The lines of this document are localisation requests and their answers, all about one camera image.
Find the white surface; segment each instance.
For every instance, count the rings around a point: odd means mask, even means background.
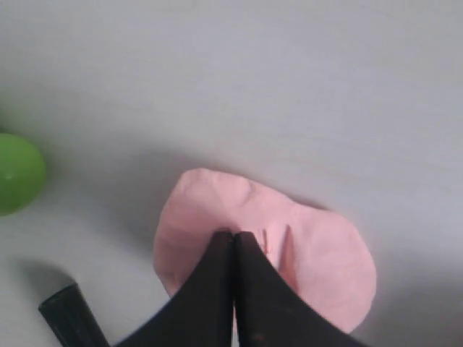
[[[0,337],[75,277],[114,343],[166,300],[151,239],[179,173],[245,174],[360,228],[374,346],[460,346],[463,2],[0,1],[1,124],[46,191],[0,220]]]

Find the white table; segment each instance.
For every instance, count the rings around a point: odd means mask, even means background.
[[[0,338],[75,278],[115,343],[167,300],[153,232],[178,175],[244,174],[345,214],[378,266],[355,335],[460,346],[463,2],[0,1],[0,126],[50,179],[0,219]]]

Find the green object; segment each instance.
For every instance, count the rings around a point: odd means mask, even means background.
[[[42,190],[46,164],[27,140],[0,134],[0,215],[21,210]]]

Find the pink paper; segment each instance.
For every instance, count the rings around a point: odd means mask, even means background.
[[[375,265],[349,221],[299,205],[257,182],[204,168],[182,175],[161,214],[154,268],[170,295],[220,228],[253,232],[300,298],[344,332],[355,329],[369,312]]]

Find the gray surface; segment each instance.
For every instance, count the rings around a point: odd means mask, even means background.
[[[462,42],[452,0],[0,1],[0,126],[51,167],[0,220],[5,346],[58,345],[35,308],[67,276],[111,342],[151,316],[157,216],[196,166],[359,226],[363,340],[460,346]]]

